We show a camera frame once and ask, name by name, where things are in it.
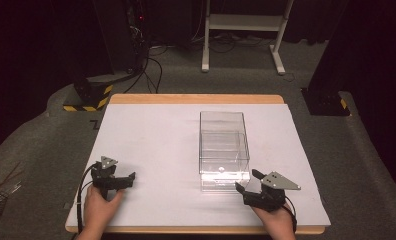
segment stacked clear plastic box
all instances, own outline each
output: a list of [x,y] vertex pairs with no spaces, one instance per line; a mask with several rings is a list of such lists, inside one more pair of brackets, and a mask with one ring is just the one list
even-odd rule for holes
[[234,192],[250,180],[249,152],[242,112],[201,112],[199,161],[201,190]]

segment hand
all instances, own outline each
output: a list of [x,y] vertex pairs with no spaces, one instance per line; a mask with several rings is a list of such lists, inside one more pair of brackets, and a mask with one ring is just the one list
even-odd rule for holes
[[105,200],[98,188],[88,187],[84,206],[85,227],[77,239],[100,239],[108,222],[113,218],[121,201],[124,189],[118,190],[111,201]]
[[264,229],[266,229],[273,240],[295,240],[292,218],[285,209],[280,208],[269,213],[260,208],[251,208],[263,222]]

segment white tabletop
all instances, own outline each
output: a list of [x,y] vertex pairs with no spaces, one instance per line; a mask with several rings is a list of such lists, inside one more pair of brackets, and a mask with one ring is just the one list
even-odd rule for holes
[[[239,193],[201,192],[201,111],[244,113],[250,170],[277,171],[301,186],[286,190],[297,233],[330,225],[286,104],[109,104],[87,167],[107,156],[119,161],[116,177],[136,172],[136,179],[107,231],[264,233]],[[68,231],[77,230],[76,219],[74,205]]]

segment stand base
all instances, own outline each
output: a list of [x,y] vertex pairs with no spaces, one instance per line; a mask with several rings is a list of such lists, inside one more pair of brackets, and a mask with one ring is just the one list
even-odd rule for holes
[[301,93],[311,115],[318,116],[350,116],[350,110],[339,94],[321,96],[319,93],[302,88]]
[[64,110],[68,112],[77,111],[100,111],[105,106],[110,95],[110,91],[113,85],[103,85],[94,89],[98,92],[98,96],[95,96],[88,102],[84,102],[80,97],[74,87],[69,92],[66,101],[63,104]]

